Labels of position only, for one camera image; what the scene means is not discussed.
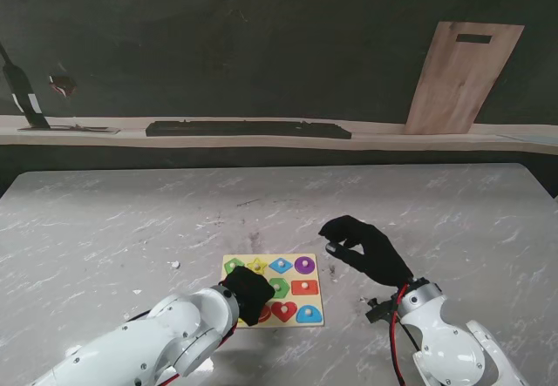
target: blue puzzle piece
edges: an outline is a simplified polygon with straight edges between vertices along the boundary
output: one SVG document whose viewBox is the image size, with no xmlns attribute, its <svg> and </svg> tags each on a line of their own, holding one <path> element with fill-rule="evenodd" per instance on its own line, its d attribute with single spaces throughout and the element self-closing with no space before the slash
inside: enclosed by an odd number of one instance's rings
<svg viewBox="0 0 558 386">
<path fill-rule="evenodd" d="M 296 321 L 298 323 L 319 323 L 322 321 L 322 314 L 316 307 L 305 305 L 296 314 Z"/>
<path fill-rule="evenodd" d="M 279 274 L 283 274 L 284 272 L 289 271 L 292 267 L 292 263 L 288 262 L 284 258 L 278 258 L 277 260 L 269 264 L 269 268 L 275 270 Z"/>
</svg>

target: heart-shaped puzzle piece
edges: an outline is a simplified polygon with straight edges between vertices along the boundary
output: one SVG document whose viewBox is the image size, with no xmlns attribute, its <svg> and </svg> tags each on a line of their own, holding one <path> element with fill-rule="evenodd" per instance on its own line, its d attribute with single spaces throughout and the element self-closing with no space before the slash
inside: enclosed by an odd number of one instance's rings
<svg viewBox="0 0 558 386">
<path fill-rule="evenodd" d="M 292 301 L 287 301 L 285 303 L 276 301 L 273 305 L 271 305 L 271 312 L 281 322 L 286 322 L 290 318 L 292 318 L 293 315 L 296 313 L 296 310 L 297 310 L 296 304 Z"/>
</svg>

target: red puzzle piece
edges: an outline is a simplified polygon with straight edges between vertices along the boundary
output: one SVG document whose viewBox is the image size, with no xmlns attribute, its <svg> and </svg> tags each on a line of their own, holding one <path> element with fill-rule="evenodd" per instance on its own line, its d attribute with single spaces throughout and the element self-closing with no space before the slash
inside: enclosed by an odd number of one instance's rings
<svg viewBox="0 0 558 386">
<path fill-rule="evenodd" d="M 286 303 L 276 301 L 273 305 L 271 305 L 271 312 L 273 315 L 277 316 L 281 322 L 288 321 L 296 313 L 297 309 L 296 304 L 292 301 L 288 301 Z"/>
<path fill-rule="evenodd" d="M 268 305 L 263 305 L 262 312 L 258 318 L 258 323 L 266 322 L 271 317 L 271 309 Z"/>
<path fill-rule="evenodd" d="M 295 296 L 317 295 L 317 280 L 293 280 L 290 290 Z"/>
</svg>

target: wooden puzzle board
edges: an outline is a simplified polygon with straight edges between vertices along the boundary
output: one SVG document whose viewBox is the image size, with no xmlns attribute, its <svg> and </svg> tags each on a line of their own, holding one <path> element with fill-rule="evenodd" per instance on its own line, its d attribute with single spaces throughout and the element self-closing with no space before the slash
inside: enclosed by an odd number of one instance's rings
<svg viewBox="0 0 558 386">
<path fill-rule="evenodd" d="M 222 279 L 237 265 L 262 274 L 276 290 L 253 328 L 323 326 L 322 289 L 314 254 L 224 255 Z M 247 327 L 243 320 L 238 321 L 238 328 Z"/>
</svg>

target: red rectangle puzzle piece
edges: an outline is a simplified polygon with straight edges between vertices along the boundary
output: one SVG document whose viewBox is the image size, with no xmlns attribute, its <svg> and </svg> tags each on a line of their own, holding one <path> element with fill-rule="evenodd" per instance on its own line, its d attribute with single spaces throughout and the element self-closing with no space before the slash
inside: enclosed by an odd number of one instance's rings
<svg viewBox="0 0 558 386">
<path fill-rule="evenodd" d="M 290 288 L 295 296 L 317 295 L 316 280 L 293 280 L 290 283 Z"/>
</svg>

